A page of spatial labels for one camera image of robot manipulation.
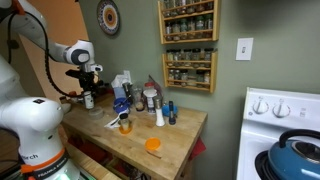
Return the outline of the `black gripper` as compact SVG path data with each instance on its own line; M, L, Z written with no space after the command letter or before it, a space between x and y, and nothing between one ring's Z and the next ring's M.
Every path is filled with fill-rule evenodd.
M82 70L68 70L65 72L67 76L76 78L80 87L84 91L96 91L98 88L95 82L95 74L93 72L84 72Z

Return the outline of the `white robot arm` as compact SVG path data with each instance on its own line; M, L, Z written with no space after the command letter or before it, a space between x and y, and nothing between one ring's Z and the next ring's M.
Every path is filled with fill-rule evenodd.
M77 65L84 73L100 71L94 61L93 44L79 40L72 46L48 39L46 20L27 0L0 0L1 20L10 31L28 38L44 50L47 58ZM19 75L0 59L0 127L19 139L21 173L34 180L85 180L63 146L58 125L64 108L53 100L27 95Z

